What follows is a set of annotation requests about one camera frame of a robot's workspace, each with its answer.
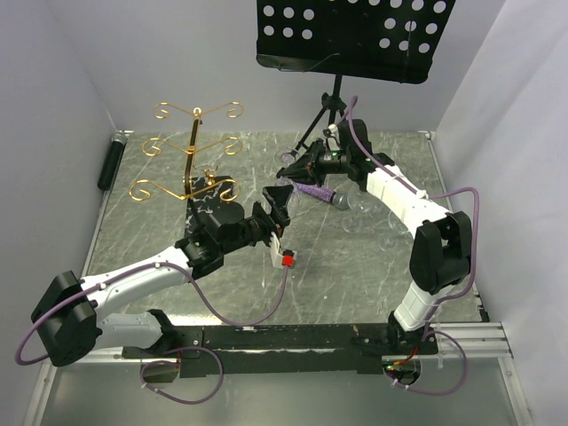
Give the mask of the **black microphone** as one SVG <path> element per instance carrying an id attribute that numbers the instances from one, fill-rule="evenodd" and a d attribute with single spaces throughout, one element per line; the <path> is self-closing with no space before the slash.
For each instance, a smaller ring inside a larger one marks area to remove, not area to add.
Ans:
<path id="1" fill-rule="evenodd" d="M 113 182 L 122 159 L 124 148 L 128 137 L 123 131 L 115 133 L 111 137 L 110 145 L 106 151 L 98 180 L 98 188 L 101 191 L 108 191 Z"/>

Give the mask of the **gold wine glass rack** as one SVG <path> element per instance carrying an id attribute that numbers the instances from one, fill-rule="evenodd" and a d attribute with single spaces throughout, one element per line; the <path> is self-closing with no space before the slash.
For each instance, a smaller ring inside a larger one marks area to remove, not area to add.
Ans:
<path id="1" fill-rule="evenodd" d="M 199 146 L 199 136 L 201 126 L 203 125 L 203 117 L 207 114 L 224 110 L 227 118 L 236 119 L 244 113 L 244 106 L 239 101 L 229 101 L 211 109 L 202 109 L 200 106 L 196 106 L 189 110 L 184 107 L 174 105 L 168 101 L 162 101 L 153 107 L 153 115 L 157 120 L 166 120 L 170 117 L 173 110 L 188 114 L 192 118 L 192 128 L 187 144 L 185 146 L 178 146 L 164 138 L 154 137 L 147 139 L 143 143 L 142 151 L 145 156 L 150 158 L 159 156 L 162 153 L 163 146 L 171 147 L 182 153 L 185 156 L 185 167 L 182 175 L 183 192 L 173 192 L 169 188 L 150 179 L 139 179 L 133 182 L 130 186 L 130 198 L 136 202 L 149 201 L 152 198 L 152 194 L 148 189 L 146 189 L 146 187 L 151 186 L 152 188 L 158 189 L 159 191 L 180 201 L 194 201 L 198 196 L 217 189 L 219 190 L 217 197 L 221 202 L 235 201 L 241 193 L 239 183 L 231 177 L 218 178 L 217 166 L 200 168 L 200 172 L 204 177 L 204 187 L 202 189 L 197 189 L 194 185 L 194 179 L 196 178 L 194 172 L 197 170 L 197 156 L 210 148 L 222 146 L 224 155 L 235 156 L 242 151 L 244 146 L 242 140 L 234 136 L 221 138 L 208 145 Z"/>

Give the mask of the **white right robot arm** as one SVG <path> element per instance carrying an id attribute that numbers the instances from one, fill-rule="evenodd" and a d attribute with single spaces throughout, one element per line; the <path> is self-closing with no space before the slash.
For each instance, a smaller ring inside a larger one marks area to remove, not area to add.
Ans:
<path id="1" fill-rule="evenodd" d="M 391 314 L 390 348 L 407 353 L 417 331 L 430 321 L 452 287 L 471 273 L 473 226 L 469 216 L 437 204 L 414 185 L 386 154 L 374 153 L 367 126 L 347 119 L 329 126 L 301 155 L 277 173 L 297 185 L 322 186 L 330 175 L 345 175 L 358 189 L 381 202 L 413 238 L 409 261 L 412 281 Z"/>

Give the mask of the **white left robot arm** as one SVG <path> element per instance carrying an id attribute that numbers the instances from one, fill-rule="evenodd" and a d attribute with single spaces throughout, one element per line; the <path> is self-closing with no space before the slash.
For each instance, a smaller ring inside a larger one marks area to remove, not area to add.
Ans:
<path id="1" fill-rule="evenodd" d="M 242 210 L 224 221 L 194 209 L 195 227 L 183 239 L 143 261 L 99 275 L 78 278 L 58 274 L 32 311 L 32 332 L 39 335 L 45 358 L 65 367 L 93 350 L 139 348 L 156 357 L 171 353 L 176 332 L 160 310 L 123 314 L 121 309 L 160 290 L 197 281 L 221 269 L 225 257 L 262 242 L 272 264 L 288 271 L 295 253 L 280 245 L 290 223 L 292 185 L 267 186 L 265 204 L 255 203 L 250 217 Z"/>

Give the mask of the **purple glitter microphone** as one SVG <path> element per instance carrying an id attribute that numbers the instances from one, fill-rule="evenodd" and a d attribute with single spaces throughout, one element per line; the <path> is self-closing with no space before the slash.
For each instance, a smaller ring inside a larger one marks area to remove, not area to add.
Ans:
<path id="1" fill-rule="evenodd" d="M 292 185 L 294 187 L 294 193 L 309 195 L 312 198 L 324 201 L 340 210 L 350 208 L 346 193 L 338 193 L 336 190 L 324 185 L 300 184 L 286 177 L 279 177 L 276 180 L 276 185 Z"/>

